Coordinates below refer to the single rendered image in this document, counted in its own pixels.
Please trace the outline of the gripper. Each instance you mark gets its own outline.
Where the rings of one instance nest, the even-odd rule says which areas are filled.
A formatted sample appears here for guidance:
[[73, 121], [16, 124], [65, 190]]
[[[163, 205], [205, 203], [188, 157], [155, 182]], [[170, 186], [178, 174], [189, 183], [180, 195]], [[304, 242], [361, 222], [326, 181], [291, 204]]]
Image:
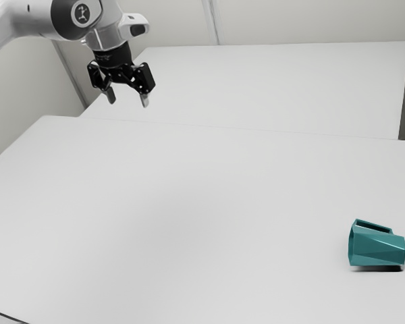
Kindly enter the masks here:
[[88, 76], [93, 88], [99, 89], [114, 104], [115, 93], [111, 83], [127, 84], [140, 96], [144, 108], [149, 105], [149, 95], [155, 87], [148, 63], [134, 65], [129, 44], [108, 51], [93, 51], [94, 60], [87, 65]]

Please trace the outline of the teal faceted mug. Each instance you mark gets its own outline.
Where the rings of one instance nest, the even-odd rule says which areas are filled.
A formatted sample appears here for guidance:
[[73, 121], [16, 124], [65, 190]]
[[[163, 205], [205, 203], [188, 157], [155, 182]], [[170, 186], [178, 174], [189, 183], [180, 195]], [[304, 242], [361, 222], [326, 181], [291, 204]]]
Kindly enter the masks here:
[[405, 238], [389, 227], [355, 219], [348, 236], [348, 261], [353, 267], [405, 264]]

